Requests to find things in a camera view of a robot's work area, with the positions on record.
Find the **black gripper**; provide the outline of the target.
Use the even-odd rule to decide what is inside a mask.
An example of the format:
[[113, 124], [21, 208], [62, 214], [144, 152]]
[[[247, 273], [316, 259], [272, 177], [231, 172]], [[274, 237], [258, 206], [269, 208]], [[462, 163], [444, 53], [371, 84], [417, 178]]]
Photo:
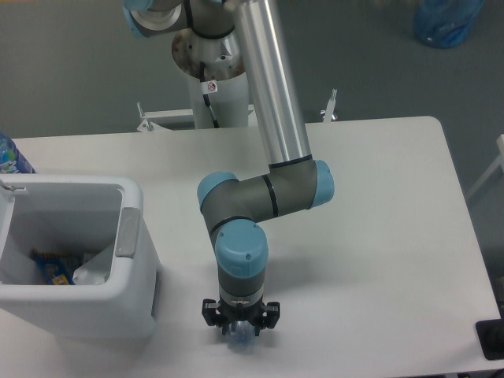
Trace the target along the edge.
[[280, 319], [280, 303], [259, 300], [252, 306], [231, 306], [225, 300], [205, 298], [202, 300], [202, 316], [210, 327], [221, 329], [227, 335], [229, 324], [234, 321], [248, 321], [254, 326], [254, 334], [260, 335], [263, 329], [273, 329]]

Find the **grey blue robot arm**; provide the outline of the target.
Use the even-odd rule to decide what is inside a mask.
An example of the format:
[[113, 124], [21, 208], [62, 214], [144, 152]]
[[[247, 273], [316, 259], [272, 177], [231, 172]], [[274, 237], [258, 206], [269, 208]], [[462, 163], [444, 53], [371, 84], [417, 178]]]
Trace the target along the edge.
[[329, 202], [328, 165], [313, 158], [274, 1], [125, 1], [124, 18], [140, 38], [173, 34], [172, 58], [193, 82], [195, 123], [224, 128], [254, 106], [269, 170], [240, 180], [215, 172], [198, 185], [200, 212], [217, 261], [218, 299], [202, 316], [225, 335], [259, 335], [280, 319], [264, 302], [269, 246], [261, 222]]

